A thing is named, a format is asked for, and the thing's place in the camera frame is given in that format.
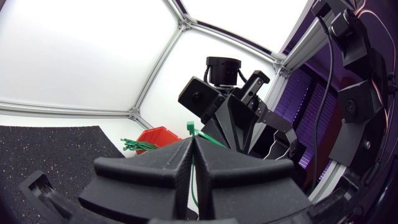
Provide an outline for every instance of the white light panel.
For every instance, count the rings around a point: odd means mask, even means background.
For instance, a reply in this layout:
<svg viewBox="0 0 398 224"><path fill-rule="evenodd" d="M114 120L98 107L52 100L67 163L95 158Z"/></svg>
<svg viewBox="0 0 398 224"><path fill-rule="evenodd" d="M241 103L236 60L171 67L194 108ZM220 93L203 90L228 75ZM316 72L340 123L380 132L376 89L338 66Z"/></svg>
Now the white light panel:
<svg viewBox="0 0 398 224"><path fill-rule="evenodd" d="M183 0L192 18L228 30L277 54L304 20L313 0Z"/></svg>
<svg viewBox="0 0 398 224"><path fill-rule="evenodd" d="M128 110L176 29L163 1L6 1L0 101Z"/></svg>
<svg viewBox="0 0 398 224"><path fill-rule="evenodd" d="M190 30L181 36L165 61L141 106L141 116L151 125L165 126L181 138L189 137L187 121L194 121L195 128L201 129L200 119L178 102L178 96L192 76L203 79L208 56L241 60L241 71L246 78L253 71L262 70L271 79L270 84L263 85L258 92L265 98L275 77L271 64L214 37ZM243 85L239 76L238 85Z"/></svg>

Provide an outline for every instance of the purple panel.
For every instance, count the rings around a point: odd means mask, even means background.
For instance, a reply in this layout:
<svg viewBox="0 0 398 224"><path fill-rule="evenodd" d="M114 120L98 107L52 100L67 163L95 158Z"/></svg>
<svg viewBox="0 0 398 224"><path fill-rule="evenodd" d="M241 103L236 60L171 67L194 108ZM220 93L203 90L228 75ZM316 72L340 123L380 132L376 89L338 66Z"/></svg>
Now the purple panel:
<svg viewBox="0 0 398 224"><path fill-rule="evenodd" d="M323 170L321 176L319 177L319 180L322 180L323 176L326 174L326 171L328 171L330 164L331 164L332 160L330 159L328 162L328 165L326 165L325 169Z"/></svg>
<svg viewBox="0 0 398 224"><path fill-rule="evenodd" d="M293 123L307 94L311 77L301 70L296 70L290 76L286 88L278 102L275 113Z"/></svg>
<svg viewBox="0 0 398 224"><path fill-rule="evenodd" d="M324 92L325 92L325 87L321 86L321 84L318 83L315 87L313 95L311 96L311 100L307 106L307 110L305 111L304 116L296 130L298 140L305 147L307 147L303 157L299 162L299 164L303 168L306 168L308 166L308 163L309 161L311 161L313 156L313 126L315 124L315 118L317 117L317 113ZM326 133L326 129L328 127L335 105L336 105L336 97L329 94L326 98L326 102L323 107L323 111L318 123L318 143L321 142L322 137Z"/></svg>

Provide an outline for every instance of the black foam mat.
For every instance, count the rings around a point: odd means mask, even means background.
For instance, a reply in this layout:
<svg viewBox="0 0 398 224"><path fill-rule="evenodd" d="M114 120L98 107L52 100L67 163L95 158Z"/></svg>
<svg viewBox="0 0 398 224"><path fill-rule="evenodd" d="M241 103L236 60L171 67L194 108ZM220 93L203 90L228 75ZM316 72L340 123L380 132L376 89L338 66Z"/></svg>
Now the black foam mat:
<svg viewBox="0 0 398 224"><path fill-rule="evenodd" d="M19 223L47 223L25 199L18 185L34 171L41 170L58 193L78 203L77 197L95 174L93 161L100 156L123 157L99 126L0 126L0 200Z"/></svg>

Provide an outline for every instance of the metal bracket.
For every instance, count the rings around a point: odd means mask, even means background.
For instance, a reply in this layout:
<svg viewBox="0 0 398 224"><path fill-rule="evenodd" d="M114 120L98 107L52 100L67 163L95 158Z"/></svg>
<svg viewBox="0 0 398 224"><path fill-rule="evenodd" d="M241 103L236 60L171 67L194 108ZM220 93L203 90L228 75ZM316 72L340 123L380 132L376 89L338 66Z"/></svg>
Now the metal bracket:
<svg viewBox="0 0 398 224"><path fill-rule="evenodd" d="M286 68L285 66L283 66L283 62L284 62L283 60L277 59L272 64L272 66L275 69L276 75L281 75L281 76L283 76L285 78L289 78L290 75L292 74L292 71L289 70L288 68Z"/></svg>
<svg viewBox="0 0 398 224"><path fill-rule="evenodd" d="M179 20L178 21L178 28L182 30L182 32L185 32L187 30L190 30L192 27L192 21L189 19L184 19L183 21Z"/></svg>
<svg viewBox="0 0 398 224"><path fill-rule="evenodd" d="M140 109L137 107L132 107L129 109L129 119L137 121L138 117L141 117Z"/></svg>

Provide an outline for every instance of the red plastic container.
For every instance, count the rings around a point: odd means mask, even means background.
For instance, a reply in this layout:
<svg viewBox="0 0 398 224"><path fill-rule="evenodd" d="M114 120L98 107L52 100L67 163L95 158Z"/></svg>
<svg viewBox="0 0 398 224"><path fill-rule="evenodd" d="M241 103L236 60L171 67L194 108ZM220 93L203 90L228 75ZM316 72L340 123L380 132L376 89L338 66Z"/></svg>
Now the red plastic container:
<svg viewBox="0 0 398 224"><path fill-rule="evenodd" d="M157 147L163 147L181 140L173 132L167 130L165 127L158 127L148 129L142 132L137 138L140 142L149 142ZM144 153L145 150L137 150L137 155Z"/></svg>

